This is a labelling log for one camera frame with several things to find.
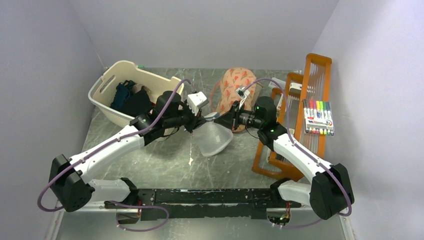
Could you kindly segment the white paper tag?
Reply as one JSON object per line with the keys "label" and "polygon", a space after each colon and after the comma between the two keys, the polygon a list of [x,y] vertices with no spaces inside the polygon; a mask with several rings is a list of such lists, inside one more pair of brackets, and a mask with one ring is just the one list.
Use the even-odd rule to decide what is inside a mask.
{"label": "white paper tag", "polygon": [[285,88],[286,82],[284,80],[281,80],[281,79],[278,79],[278,78],[275,78],[275,77],[272,77],[271,79],[272,79],[272,81],[270,81],[269,84],[268,84],[269,88],[271,88],[271,89],[279,88],[278,86],[280,86],[282,89]]}

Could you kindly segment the teal garment in basket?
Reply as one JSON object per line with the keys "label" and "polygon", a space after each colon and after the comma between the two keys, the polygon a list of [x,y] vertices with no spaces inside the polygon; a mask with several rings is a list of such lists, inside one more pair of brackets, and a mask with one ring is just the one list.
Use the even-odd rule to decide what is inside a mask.
{"label": "teal garment in basket", "polygon": [[113,101],[110,104],[110,108],[113,110],[119,110],[132,95],[131,90],[135,85],[136,83],[132,80],[120,82],[115,88],[116,92]]}

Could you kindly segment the black garment in basket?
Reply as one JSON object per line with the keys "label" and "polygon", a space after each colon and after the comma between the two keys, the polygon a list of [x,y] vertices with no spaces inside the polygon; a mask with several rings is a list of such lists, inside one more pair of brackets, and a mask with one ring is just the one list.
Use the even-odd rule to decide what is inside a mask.
{"label": "black garment in basket", "polygon": [[137,117],[141,114],[149,113],[153,108],[153,104],[146,90],[141,89],[130,98],[118,109],[122,114]]}

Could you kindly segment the orange wooden rack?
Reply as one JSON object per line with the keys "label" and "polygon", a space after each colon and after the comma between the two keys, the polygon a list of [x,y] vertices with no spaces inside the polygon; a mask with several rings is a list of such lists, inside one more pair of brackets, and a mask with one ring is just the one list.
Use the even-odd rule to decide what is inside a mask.
{"label": "orange wooden rack", "polygon": [[[287,74],[284,92],[288,102],[279,100],[281,107],[277,121],[293,129],[294,138],[320,158],[325,157],[326,136],[304,132],[303,99],[328,101],[330,98],[332,59],[316,53],[306,56],[304,73]],[[300,180],[304,175],[282,156],[258,143],[251,170],[254,173],[280,180]]]}

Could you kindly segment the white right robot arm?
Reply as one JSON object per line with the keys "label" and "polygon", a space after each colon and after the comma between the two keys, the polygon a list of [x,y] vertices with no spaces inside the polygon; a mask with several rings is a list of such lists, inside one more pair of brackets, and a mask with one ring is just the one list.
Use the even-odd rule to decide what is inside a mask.
{"label": "white right robot arm", "polygon": [[307,178],[308,184],[294,180],[280,183],[269,197],[275,207],[297,202],[310,206],[322,220],[343,215],[343,211],[345,216],[352,213],[354,195],[346,167],[319,158],[296,141],[277,121],[277,107],[271,97],[259,97],[252,110],[245,110],[240,101],[235,101],[214,122],[230,130],[239,126],[257,129],[264,146],[287,159]]}

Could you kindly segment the cream plastic laundry basket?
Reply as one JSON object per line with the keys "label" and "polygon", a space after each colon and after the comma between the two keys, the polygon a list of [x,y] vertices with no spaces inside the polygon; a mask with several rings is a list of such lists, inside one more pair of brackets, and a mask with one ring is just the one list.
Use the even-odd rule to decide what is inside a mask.
{"label": "cream plastic laundry basket", "polygon": [[173,91],[181,79],[168,79],[120,60],[91,87],[88,98],[112,123],[123,128],[137,115],[149,111],[157,98]]}

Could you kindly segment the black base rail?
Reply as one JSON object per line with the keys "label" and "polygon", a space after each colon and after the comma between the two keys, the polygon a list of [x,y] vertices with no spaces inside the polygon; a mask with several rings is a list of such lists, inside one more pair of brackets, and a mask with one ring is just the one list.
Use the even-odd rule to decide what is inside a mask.
{"label": "black base rail", "polygon": [[287,202],[270,188],[223,189],[149,189],[140,188],[138,195],[119,206],[105,201],[107,210],[128,213],[129,206],[142,206],[135,216],[140,221],[159,219],[236,218],[265,220],[273,209],[285,211],[299,208],[297,202]]}

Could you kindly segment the pack of coloured markers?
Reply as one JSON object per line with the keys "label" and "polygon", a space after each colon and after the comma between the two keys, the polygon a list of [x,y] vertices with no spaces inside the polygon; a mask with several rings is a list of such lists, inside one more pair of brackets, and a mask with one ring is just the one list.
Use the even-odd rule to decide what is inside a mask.
{"label": "pack of coloured markers", "polygon": [[328,101],[303,99],[304,132],[320,136],[334,136],[335,126]]}

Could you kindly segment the white mesh laundry bag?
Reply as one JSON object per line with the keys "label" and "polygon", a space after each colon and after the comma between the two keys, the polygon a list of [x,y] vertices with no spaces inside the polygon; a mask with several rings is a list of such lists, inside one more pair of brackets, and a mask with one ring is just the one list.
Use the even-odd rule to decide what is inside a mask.
{"label": "white mesh laundry bag", "polygon": [[204,118],[206,122],[193,131],[193,141],[204,157],[211,157],[222,152],[232,141],[233,132],[214,122],[220,116],[212,112]]}

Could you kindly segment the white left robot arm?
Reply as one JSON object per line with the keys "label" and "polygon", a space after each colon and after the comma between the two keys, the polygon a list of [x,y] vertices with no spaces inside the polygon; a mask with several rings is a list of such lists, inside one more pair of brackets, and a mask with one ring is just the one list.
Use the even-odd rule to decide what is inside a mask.
{"label": "white left robot arm", "polygon": [[62,154],[55,157],[49,187],[61,208],[74,212],[90,202],[105,202],[107,205],[119,202],[126,208],[139,205],[139,190],[128,178],[99,180],[95,176],[128,153],[167,137],[166,130],[184,127],[191,133],[206,122],[201,116],[201,108],[208,102],[203,92],[189,94],[182,101],[179,94],[165,91],[157,98],[156,104],[150,103],[142,114],[108,140],[71,158]]}

